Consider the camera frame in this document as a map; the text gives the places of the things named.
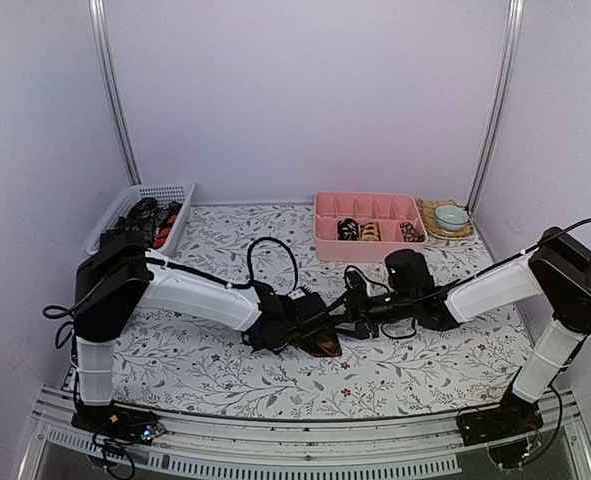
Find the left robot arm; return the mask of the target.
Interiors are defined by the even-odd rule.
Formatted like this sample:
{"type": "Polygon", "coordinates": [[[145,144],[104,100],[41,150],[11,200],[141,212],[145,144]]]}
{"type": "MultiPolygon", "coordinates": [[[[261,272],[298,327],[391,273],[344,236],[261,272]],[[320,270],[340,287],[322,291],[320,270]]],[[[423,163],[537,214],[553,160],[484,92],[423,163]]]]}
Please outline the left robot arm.
{"type": "Polygon", "coordinates": [[[112,396],[114,346],[136,309],[214,321],[240,332],[253,350],[279,353],[295,345],[317,357],[341,353],[319,294],[295,287],[281,295],[255,278],[232,283],[174,263],[148,249],[140,233],[126,232],[78,267],[72,306],[42,310],[72,328],[75,427],[127,441],[149,441],[159,429],[156,414],[120,408],[112,396]]]}

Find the brown green patterned tie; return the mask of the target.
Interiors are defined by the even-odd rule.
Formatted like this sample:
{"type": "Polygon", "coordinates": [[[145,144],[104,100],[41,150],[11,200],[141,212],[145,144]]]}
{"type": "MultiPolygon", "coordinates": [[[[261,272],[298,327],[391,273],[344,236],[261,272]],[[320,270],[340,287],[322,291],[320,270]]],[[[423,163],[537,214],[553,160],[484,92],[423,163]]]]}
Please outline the brown green patterned tie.
{"type": "Polygon", "coordinates": [[[315,358],[335,358],[342,355],[335,332],[320,331],[296,340],[294,345],[315,358]]]}

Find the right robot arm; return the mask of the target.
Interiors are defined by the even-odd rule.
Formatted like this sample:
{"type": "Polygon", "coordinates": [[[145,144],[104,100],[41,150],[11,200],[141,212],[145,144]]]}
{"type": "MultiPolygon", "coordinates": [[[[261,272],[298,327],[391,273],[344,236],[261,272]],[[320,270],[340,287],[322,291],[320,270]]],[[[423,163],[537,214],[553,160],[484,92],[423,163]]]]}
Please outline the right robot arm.
{"type": "Polygon", "coordinates": [[[465,445],[525,434],[542,427],[538,402],[591,335],[591,250],[569,228],[551,227],[534,245],[467,278],[439,286],[420,252],[397,250],[384,260],[384,293],[371,295],[368,279],[349,266],[343,313],[337,324],[365,339],[386,324],[408,319],[412,327],[448,331],[510,304],[540,297],[552,318],[533,353],[511,379],[499,403],[487,410],[466,407],[457,417],[465,445]]]}

